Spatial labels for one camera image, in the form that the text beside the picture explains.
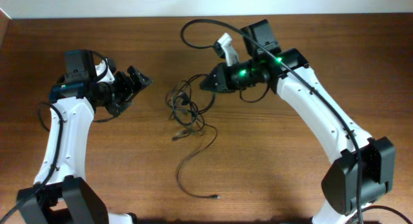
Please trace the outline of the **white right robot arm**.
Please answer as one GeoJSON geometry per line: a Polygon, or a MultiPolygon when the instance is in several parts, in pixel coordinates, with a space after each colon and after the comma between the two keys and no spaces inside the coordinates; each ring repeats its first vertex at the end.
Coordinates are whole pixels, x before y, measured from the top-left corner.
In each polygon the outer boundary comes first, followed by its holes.
{"type": "Polygon", "coordinates": [[[232,38],[223,34],[213,48],[224,62],[201,82],[201,89],[232,93],[266,83],[299,114],[331,164],[321,182],[326,201],[312,222],[355,221],[358,208],[392,190],[395,146],[356,124],[323,88],[299,50],[280,48],[266,19],[242,28],[242,33],[251,58],[241,62],[232,38]]]}

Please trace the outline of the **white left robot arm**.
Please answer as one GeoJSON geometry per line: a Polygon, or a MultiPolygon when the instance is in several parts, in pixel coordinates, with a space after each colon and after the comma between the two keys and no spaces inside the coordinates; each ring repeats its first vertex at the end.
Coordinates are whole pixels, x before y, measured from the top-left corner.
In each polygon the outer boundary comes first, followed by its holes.
{"type": "Polygon", "coordinates": [[[109,212],[86,182],[86,145],[96,109],[119,117],[152,79],[134,66],[118,71],[92,50],[65,52],[65,63],[45,104],[51,124],[41,169],[33,186],[18,192],[16,209],[26,223],[137,223],[133,213],[109,212]]]}

